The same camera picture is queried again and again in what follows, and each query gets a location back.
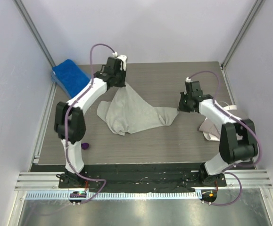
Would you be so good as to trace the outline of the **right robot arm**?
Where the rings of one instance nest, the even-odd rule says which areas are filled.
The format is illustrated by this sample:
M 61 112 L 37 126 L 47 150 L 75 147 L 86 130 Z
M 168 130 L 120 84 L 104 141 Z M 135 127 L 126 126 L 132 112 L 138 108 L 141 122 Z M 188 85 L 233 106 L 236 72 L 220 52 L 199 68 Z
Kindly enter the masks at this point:
M 234 116 L 211 95 L 204 95 L 199 81 L 185 80 L 185 91 L 181 92 L 178 110 L 205 116 L 220 132 L 219 153 L 199 168 L 198 179 L 202 185 L 211 185 L 232 165 L 258 155 L 253 121 Z

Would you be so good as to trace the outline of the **purple metal spoon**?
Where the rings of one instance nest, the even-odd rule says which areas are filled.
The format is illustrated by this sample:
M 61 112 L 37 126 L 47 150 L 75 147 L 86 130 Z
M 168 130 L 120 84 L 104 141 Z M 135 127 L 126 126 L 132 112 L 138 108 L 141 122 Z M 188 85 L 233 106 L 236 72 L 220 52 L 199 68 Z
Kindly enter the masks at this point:
M 87 150 L 89 148 L 90 144 L 89 143 L 81 143 L 81 148 L 83 150 Z

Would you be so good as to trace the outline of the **grey cloth napkin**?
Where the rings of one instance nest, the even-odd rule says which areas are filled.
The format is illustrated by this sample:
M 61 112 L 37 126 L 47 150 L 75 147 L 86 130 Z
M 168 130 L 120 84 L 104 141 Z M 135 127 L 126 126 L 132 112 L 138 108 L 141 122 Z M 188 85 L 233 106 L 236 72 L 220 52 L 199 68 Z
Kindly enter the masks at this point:
M 112 133 L 124 136 L 137 132 L 170 126 L 178 115 L 172 107 L 153 107 L 129 84 L 119 88 L 112 101 L 101 101 L 97 115 Z

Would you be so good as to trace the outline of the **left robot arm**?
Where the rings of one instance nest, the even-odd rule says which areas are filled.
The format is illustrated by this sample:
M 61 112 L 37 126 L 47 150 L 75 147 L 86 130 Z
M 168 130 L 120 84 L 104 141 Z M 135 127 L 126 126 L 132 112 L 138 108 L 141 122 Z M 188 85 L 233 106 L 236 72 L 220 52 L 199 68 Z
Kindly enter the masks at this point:
M 55 111 L 54 130 L 65 151 L 65 172 L 57 174 L 60 188 L 80 188 L 86 182 L 82 159 L 82 138 L 86 133 L 84 115 L 91 105 L 112 87 L 124 87 L 126 55 L 110 56 L 100 71 L 74 98 L 59 102 Z

